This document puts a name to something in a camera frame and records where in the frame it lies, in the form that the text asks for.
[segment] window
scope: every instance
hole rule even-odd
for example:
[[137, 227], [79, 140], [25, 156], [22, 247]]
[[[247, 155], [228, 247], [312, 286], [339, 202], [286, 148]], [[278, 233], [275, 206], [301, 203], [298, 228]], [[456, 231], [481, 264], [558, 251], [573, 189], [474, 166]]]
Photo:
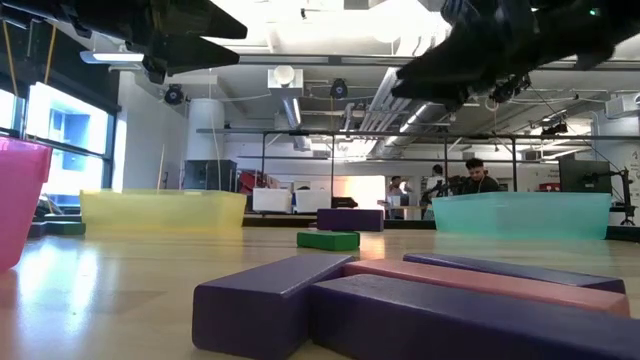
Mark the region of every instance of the window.
[[109, 115], [52, 87], [29, 90], [27, 134], [104, 154]]
[[15, 99], [13, 94], [0, 90], [0, 128], [11, 129], [13, 127]]
[[46, 193], [58, 206], [78, 206], [80, 189], [100, 189], [104, 160], [58, 149], [53, 150]]

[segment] foam block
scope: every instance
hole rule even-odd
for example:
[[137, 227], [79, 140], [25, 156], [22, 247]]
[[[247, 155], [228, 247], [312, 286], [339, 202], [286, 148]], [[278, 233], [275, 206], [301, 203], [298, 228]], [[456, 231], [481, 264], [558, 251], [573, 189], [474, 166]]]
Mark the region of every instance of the foam block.
[[360, 247], [360, 234], [330, 231], [299, 232], [297, 242], [299, 247], [329, 251], [350, 251]]
[[640, 321], [356, 275], [311, 287], [311, 338], [355, 359], [640, 358]]
[[507, 275], [523, 279], [540, 280], [556, 284], [571, 285], [626, 294], [624, 282], [621, 279], [605, 276], [579, 274], [567, 271], [545, 269], [535, 266], [515, 265], [496, 261], [470, 259], [460, 256], [439, 254], [407, 254], [404, 256], [404, 261], [445, 266], [463, 270], [479, 271], [489, 274]]
[[318, 230], [383, 231], [382, 210], [318, 209]]
[[629, 300], [624, 294], [511, 276], [386, 259], [365, 260], [346, 264], [344, 274], [345, 276], [358, 274], [387, 276], [488, 294], [575, 306], [620, 316], [630, 316]]
[[27, 238], [39, 238], [47, 235], [47, 226], [45, 223], [31, 223], [29, 235]]
[[254, 359], [284, 359], [308, 338], [308, 288], [342, 275], [346, 255], [299, 255], [196, 287], [193, 344]]
[[47, 233], [51, 235], [84, 235], [87, 225], [71, 221], [47, 222]]

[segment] pink bin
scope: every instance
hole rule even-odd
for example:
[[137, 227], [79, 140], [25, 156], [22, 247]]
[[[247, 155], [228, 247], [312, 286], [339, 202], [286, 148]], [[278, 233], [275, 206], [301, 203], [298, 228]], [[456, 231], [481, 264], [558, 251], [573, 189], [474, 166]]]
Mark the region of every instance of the pink bin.
[[51, 151], [0, 137], [0, 272], [20, 261], [42, 184], [49, 178]]

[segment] yellow bin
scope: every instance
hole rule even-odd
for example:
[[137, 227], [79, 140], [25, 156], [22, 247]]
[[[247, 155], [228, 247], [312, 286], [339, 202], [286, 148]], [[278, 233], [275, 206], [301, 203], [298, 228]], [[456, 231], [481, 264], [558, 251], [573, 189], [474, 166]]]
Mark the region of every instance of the yellow bin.
[[80, 192], [87, 232], [227, 232], [242, 227], [246, 202], [225, 191]]

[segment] teal bin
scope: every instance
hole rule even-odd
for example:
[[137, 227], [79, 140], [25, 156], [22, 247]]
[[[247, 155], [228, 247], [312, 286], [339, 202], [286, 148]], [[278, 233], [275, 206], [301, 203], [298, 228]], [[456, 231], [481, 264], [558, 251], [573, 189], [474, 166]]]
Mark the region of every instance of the teal bin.
[[433, 200], [440, 232], [524, 239], [604, 239], [611, 195], [496, 192]]

